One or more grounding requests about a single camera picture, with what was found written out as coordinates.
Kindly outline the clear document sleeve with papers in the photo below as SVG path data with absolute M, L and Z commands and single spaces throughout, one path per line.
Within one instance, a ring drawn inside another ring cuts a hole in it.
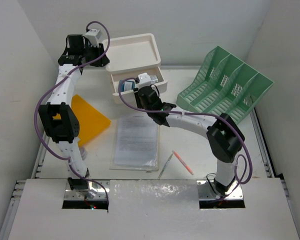
M 159 169 L 160 127 L 147 114 L 123 115 L 116 124 L 111 170 L 156 172 Z

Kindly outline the white foam board cover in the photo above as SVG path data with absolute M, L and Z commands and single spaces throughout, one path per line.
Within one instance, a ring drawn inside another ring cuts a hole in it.
M 242 188 L 244 208 L 200 209 L 194 180 L 112 180 L 108 210 L 64 209 L 64 179 L 29 179 L 11 240 L 296 240 L 276 178 Z

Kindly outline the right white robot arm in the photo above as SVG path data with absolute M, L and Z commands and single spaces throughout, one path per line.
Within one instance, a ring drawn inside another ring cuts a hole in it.
M 245 140 L 233 119 L 226 113 L 218 118 L 207 115 L 194 115 L 175 104 L 163 102 L 151 86 L 134 89 L 139 109 L 147 111 L 147 115 L 158 125 L 180 128 L 206 138 L 211 151 L 217 159 L 217 170 L 214 178 L 216 191 L 225 196 L 235 180 L 235 156 L 242 149 L 241 141 Z

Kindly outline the yellow plastic folder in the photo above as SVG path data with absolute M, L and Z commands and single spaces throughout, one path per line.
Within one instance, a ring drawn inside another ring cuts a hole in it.
M 111 125 L 110 119 L 92 107 L 78 94 L 72 97 L 71 109 L 79 122 L 79 147 L 89 143 Z

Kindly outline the white drawer cabinet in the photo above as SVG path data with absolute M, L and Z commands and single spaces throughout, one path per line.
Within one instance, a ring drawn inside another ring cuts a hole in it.
M 161 57 L 155 36 L 152 33 L 124 36 L 103 40 L 109 48 L 106 56 L 109 63 L 105 66 L 110 74 L 143 70 L 161 65 Z

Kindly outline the green file organizer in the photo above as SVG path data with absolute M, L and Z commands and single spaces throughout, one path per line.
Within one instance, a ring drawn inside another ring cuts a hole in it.
M 193 82 L 177 95 L 185 111 L 246 118 L 274 82 L 220 46 L 211 50 Z

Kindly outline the blue-white round tin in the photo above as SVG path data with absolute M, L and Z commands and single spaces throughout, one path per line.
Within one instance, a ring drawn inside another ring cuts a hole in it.
M 133 90 L 136 87 L 136 80 L 134 78 L 129 78 L 126 81 L 123 79 L 119 81 L 118 90 L 121 92 L 126 92 Z
M 156 75 L 150 75 L 151 84 L 159 83 L 159 78 Z

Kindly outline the orange pen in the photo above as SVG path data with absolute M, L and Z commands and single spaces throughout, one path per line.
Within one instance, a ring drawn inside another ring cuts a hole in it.
M 174 151 L 172 150 L 173 155 L 179 160 L 179 162 L 185 167 L 185 169 L 193 176 L 194 173 L 191 168 L 184 162 L 184 160 Z

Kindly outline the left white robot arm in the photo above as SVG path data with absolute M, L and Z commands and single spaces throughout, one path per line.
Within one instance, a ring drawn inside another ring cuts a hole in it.
M 65 49 L 58 59 L 58 77 L 55 88 L 45 104 L 40 104 L 38 114 L 45 134 L 56 143 L 67 163 L 68 183 L 73 191 L 89 189 L 89 169 L 84 163 L 87 151 L 79 146 L 80 123 L 73 112 L 72 98 L 84 64 L 104 52 L 82 34 L 69 34 Z

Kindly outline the green-grey pen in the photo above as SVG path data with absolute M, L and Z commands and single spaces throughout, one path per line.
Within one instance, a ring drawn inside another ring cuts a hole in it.
M 161 179 L 161 177 L 162 177 L 162 175 L 163 175 L 165 169 L 167 168 L 169 162 L 171 161 L 172 157 L 173 157 L 173 153 L 170 154 L 170 156 L 168 157 L 167 161 L 166 161 L 165 164 L 163 165 L 163 168 L 162 168 L 161 172 L 159 173 L 157 180 L 160 180 L 160 179 Z

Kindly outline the white drawer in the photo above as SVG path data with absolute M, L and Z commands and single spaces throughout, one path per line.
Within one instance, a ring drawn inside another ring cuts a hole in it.
M 149 76 L 156 76 L 157 82 L 150 82 L 150 83 L 143 83 L 140 85 L 139 83 L 135 84 L 136 88 L 142 88 L 145 86 L 149 86 L 150 84 L 156 85 L 156 87 L 152 86 L 154 90 L 158 89 L 159 93 L 164 93 L 167 90 L 168 81 L 164 79 L 160 67 L 152 67 L 148 69 L 141 69 L 141 70 L 133 70 L 129 72 L 123 72 L 123 73 L 116 73 L 116 74 L 110 74 L 109 77 L 112 81 L 113 85 L 113 99 L 116 104 L 122 104 L 122 100 L 119 96 L 119 83 L 120 80 L 128 79 L 128 81 L 131 81 L 134 78 L 139 77 L 139 75 L 147 73 Z

